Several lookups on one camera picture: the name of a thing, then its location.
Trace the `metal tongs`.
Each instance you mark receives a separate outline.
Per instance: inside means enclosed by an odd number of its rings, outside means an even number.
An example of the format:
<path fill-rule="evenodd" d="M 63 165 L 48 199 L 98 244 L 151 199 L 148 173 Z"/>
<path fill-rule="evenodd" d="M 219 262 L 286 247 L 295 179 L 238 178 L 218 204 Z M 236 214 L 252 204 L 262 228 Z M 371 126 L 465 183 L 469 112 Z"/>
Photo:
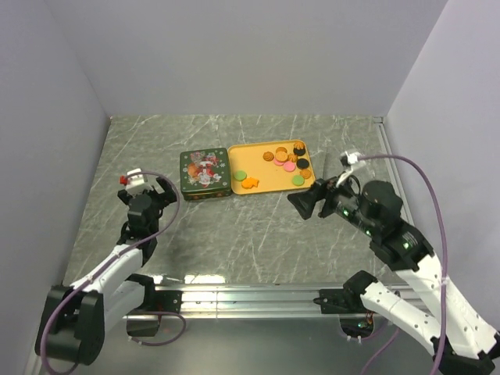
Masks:
<path fill-rule="evenodd" d="M 327 172 L 328 172 L 328 163 L 329 163 L 329 153 L 325 153 L 324 161 L 323 161 L 323 172 L 322 172 L 322 178 L 327 179 Z"/>

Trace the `yellow serving tray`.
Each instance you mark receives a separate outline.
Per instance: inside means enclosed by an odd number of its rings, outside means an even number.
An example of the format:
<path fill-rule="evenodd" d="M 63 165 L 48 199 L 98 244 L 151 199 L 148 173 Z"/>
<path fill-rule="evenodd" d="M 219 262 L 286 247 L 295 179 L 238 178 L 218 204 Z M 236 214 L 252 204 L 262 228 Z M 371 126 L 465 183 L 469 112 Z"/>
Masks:
<path fill-rule="evenodd" d="M 233 192 L 238 195 L 251 195 L 309 188 L 316 179 L 312 160 L 309 156 L 307 146 L 305 146 L 304 155 L 297 156 L 293 153 L 296 141 L 300 140 L 268 141 L 229 147 L 228 156 L 232 172 L 231 187 Z M 263 159 L 264 152 L 272 152 L 274 159 L 270 162 L 265 161 Z M 312 171 L 312 176 L 305 180 L 302 186 L 295 186 L 292 183 L 292 177 L 300 175 L 300 169 L 296 167 L 293 172 L 287 172 L 284 170 L 283 165 L 286 162 L 293 162 L 296 165 L 299 158 L 309 160 L 310 165 L 308 169 Z M 241 186 L 241 181 L 234 179 L 234 173 L 238 170 L 245 171 L 247 177 L 258 179 L 259 186 L 252 189 L 244 189 Z"/>

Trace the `gold tin lid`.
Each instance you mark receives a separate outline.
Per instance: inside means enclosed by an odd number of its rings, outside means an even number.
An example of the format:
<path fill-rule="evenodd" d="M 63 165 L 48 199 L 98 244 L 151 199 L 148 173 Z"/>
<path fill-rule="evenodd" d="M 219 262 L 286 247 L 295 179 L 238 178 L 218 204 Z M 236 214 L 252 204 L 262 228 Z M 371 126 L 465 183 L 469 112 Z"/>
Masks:
<path fill-rule="evenodd" d="M 231 188 L 226 148 L 207 148 L 180 154 L 180 191 Z"/>

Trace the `green square cookie tin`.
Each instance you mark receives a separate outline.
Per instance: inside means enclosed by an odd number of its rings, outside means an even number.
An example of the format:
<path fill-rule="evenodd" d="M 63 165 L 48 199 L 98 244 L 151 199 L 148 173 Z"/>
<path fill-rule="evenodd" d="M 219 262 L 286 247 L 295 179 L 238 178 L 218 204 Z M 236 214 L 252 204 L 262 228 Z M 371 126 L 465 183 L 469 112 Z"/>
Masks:
<path fill-rule="evenodd" d="M 197 201 L 208 198 L 223 198 L 233 194 L 231 188 L 217 188 L 217 189 L 198 189 L 193 191 L 181 192 L 185 201 Z"/>

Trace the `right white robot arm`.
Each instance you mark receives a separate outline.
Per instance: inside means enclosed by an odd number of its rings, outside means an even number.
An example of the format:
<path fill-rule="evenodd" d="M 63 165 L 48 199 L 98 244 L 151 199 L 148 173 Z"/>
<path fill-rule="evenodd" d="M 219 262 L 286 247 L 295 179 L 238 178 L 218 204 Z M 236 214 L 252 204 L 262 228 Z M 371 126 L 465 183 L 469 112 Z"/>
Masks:
<path fill-rule="evenodd" d="M 350 182 L 317 180 L 288 201 L 301 218 L 337 214 L 370 239 L 370 249 L 403 279 L 426 306 L 422 311 L 361 270 L 340 292 L 323 289 L 314 302 L 323 313 L 374 312 L 418 341 L 443 374 L 491 374 L 499 357 L 499 332 L 487 323 L 444 275 L 430 243 L 401 217 L 402 200 L 391 183 L 372 180 L 354 192 Z"/>

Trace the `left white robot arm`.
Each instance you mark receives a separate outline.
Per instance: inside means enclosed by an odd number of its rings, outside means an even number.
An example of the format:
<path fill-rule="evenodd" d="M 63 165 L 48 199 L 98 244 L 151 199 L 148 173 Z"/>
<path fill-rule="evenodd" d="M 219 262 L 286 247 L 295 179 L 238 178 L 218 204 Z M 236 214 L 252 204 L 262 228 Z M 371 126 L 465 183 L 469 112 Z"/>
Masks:
<path fill-rule="evenodd" d="M 148 182 L 151 175 L 159 190 Z M 115 247 L 87 275 L 69 286 L 55 285 L 47 294 L 34 350 L 51 374 L 56 372 L 49 365 L 52 359 L 73 367 L 92 364 L 107 329 L 133 310 L 147 314 L 156 307 L 154 280 L 138 271 L 165 232 L 159 225 L 164 209 L 179 206 L 180 194 L 167 177 L 140 169 L 122 176 L 120 183 L 124 188 L 117 196 L 128 212 Z"/>

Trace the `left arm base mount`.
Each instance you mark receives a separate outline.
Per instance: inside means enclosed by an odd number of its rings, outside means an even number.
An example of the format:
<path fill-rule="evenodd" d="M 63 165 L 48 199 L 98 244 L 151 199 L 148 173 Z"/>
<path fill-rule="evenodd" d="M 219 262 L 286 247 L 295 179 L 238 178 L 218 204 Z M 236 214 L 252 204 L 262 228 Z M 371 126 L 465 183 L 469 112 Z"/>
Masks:
<path fill-rule="evenodd" d="M 135 341 L 172 341 L 183 331 L 181 304 L 183 292 L 160 290 L 146 307 L 130 312 L 126 317 L 126 331 Z"/>

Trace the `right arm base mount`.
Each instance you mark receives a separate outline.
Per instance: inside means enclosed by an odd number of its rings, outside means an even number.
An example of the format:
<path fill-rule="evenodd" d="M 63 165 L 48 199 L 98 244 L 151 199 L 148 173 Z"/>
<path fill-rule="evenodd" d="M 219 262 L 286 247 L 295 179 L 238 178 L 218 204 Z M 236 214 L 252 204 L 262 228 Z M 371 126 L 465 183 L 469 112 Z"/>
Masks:
<path fill-rule="evenodd" d="M 375 319 L 374 312 L 363 306 L 359 299 L 344 289 L 320 289 L 313 300 L 320 307 L 322 315 L 335 315 L 339 319 L 339 334 L 348 341 L 364 341 L 375 338 L 387 327 L 388 322 L 382 318 Z"/>

